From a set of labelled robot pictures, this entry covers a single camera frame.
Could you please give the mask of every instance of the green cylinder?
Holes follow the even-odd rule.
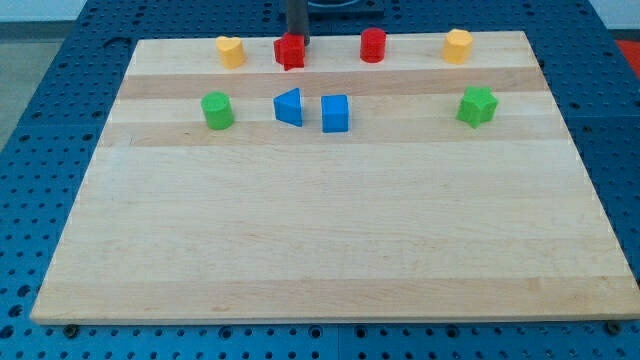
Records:
[[[233,124],[233,111],[227,94],[219,91],[208,93],[202,98],[200,105],[210,129],[223,130]]]

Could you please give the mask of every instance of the red cylinder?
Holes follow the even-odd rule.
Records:
[[[377,63],[384,59],[387,33],[379,28],[368,28],[360,36],[360,58],[368,63]]]

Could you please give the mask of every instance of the yellow block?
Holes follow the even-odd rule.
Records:
[[[246,56],[242,47],[242,39],[218,36],[216,38],[216,47],[218,48],[218,54],[220,54],[220,62],[225,68],[235,69],[244,64]]]
[[[473,37],[466,30],[453,29],[445,37],[442,58],[452,64],[464,64],[471,56]]]

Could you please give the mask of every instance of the wood grain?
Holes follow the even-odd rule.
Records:
[[[640,291],[526,38],[474,35],[461,67],[439,58],[443,34],[392,35],[376,66],[357,37],[314,38],[290,73],[269,38],[245,40],[237,71],[212,39],[141,41],[32,318],[636,318]],[[470,84],[500,100],[478,129],[454,118]],[[303,128],[273,115],[293,86]],[[214,88],[232,95],[225,131],[200,113]],[[341,91],[352,129],[323,134],[319,96]]]

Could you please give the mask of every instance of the green block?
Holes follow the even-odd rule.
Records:
[[[491,121],[498,106],[498,99],[488,87],[468,86],[460,101],[456,119],[477,128],[483,122]]]
[[[213,130],[223,130],[233,124],[233,111],[229,96],[222,92],[208,93],[200,101],[207,126]]]

